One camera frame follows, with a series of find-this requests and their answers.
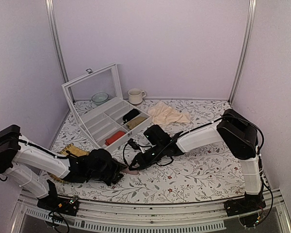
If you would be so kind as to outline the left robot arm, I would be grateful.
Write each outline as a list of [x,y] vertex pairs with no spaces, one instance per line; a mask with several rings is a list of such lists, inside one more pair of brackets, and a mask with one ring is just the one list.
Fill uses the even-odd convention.
[[105,149],[92,150],[88,155],[72,153],[60,155],[39,146],[20,132],[18,125],[10,125],[0,131],[0,174],[5,175],[29,190],[51,210],[62,207],[62,199],[55,195],[52,181],[42,181],[30,168],[46,171],[69,183],[101,181],[116,184],[126,165],[115,160]]

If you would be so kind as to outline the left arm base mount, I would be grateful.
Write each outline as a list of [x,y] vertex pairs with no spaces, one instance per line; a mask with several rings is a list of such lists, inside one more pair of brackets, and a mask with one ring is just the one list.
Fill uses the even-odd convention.
[[60,213],[76,216],[79,209],[79,197],[62,198],[57,195],[56,190],[50,190],[44,198],[38,199],[37,207],[49,210],[52,213]]

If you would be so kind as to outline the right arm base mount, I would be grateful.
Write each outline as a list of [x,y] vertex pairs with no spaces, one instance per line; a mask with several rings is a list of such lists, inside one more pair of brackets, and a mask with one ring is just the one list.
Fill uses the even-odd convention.
[[266,207],[263,190],[257,195],[244,194],[243,198],[240,199],[229,199],[224,202],[224,209],[227,216],[236,216],[252,211],[264,209]]

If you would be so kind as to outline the pink and white underwear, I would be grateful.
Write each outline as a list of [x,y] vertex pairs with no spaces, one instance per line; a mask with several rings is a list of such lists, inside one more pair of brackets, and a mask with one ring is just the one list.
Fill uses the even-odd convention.
[[130,170],[123,170],[124,173],[130,174],[130,175],[138,175],[138,171],[130,171]]

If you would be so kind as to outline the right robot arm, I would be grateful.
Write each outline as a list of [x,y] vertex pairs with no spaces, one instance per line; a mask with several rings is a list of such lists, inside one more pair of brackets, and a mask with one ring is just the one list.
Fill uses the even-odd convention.
[[259,205],[259,196],[264,189],[260,158],[264,135],[257,125],[235,110],[227,109],[220,118],[173,136],[159,125],[153,125],[144,132],[144,136],[152,146],[135,155],[129,164],[130,170],[143,170],[165,156],[180,156],[202,146],[224,142],[241,164],[247,195],[242,199],[241,207],[251,212]]

